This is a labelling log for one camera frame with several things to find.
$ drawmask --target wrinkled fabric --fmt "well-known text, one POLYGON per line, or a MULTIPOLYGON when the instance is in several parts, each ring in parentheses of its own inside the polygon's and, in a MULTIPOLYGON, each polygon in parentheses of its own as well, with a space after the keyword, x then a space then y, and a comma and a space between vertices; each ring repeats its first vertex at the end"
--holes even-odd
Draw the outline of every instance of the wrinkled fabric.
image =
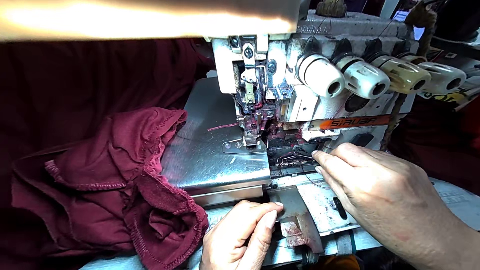
POLYGON ((160 157, 186 116, 157 107, 117 113, 66 152, 16 161, 12 205, 44 221, 54 242, 45 256, 135 250, 149 270, 185 261, 206 232, 207 215, 160 175, 160 157))
POLYGON ((0 207, 11 163, 92 137, 116 112, 183 109, 214 69, 191 39, 0 43, 0 207))
MULTIPOLYGON (((12 162, 22 158, 16 166, 28 173, 24 177, 39 179, 47 174, 44 162, 72 148, 66 144, 94 136, 107 115, 152 106, 182 109, 195 81, 214 69, 196 49, 191 39, 0 44, 0 269, 77 269, 93 258, 91 250, 58 251, 39 216, 11 207, 12 162)), ((35 193, 28 200, 65 212, 44 198, 35 193)), ((101 255, 125 250, 122 239, 101 255)))

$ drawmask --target left hand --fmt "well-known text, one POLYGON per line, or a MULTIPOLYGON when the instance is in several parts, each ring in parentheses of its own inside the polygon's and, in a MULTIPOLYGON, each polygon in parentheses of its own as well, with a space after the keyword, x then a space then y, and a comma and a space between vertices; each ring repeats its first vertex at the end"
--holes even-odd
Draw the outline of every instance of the left hand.
POLYGON ((200 269, 259 270, 282 209, 281 203, 239 202, 205 235, 200 269))

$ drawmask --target white tension knob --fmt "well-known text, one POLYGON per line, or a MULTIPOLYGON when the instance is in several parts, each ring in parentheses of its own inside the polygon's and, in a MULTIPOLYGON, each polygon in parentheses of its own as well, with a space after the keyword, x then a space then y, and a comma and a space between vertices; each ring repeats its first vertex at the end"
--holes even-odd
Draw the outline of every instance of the white tension knob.
POLYGON ((378 98, 390 87, 388 76, 362 58, 348 55, 341 58, 336 66, 343 73, 345 88, 362 98, 378 98))
POLYGON ((333 98, 345 87, 343 74, 319 54, 310 55, 301 61, 297 76, 315 94, 322 97, 333 98))
POLYGON ((427 62, 427 59, 422 56, 406 55, 402 59, 412 62, 430 73, 432 80, 422 87, 422 91, 425 92, 438 95, 453 93, 467 78, 465 72, 458 68, 427 62))

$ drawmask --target metal bracket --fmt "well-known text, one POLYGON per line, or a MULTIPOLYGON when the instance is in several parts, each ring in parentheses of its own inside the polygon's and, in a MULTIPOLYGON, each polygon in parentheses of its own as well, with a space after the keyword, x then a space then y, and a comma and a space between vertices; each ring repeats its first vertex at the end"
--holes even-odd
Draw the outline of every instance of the metal bracket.
POLYGON ((271 189, 268 191, 272 202, 283 203, 278 220, 287 246, 307 245, 313 253, 322 253, 322 241, 317 226, 303 201, 297 186, 271 189))
POLYGON ((243 139, 237 139, 225 142, 222 145, 222 151, 226 154, 247 155, 266 152, 267 146, 262 140, 257 140, 256 146, 247 147, 243 144, 243 139))

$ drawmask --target right hand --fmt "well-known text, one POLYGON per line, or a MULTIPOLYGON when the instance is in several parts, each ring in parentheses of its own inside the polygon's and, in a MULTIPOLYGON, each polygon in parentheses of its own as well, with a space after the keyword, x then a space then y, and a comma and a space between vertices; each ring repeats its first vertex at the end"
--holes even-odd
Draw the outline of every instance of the right hand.
POLYGON ((418 269, 461 269, 462 252, 473 248, 466 241, 479 234, 446 207, 422 168, 350 143, 312 155, 345 210, 386 248, 418 269))

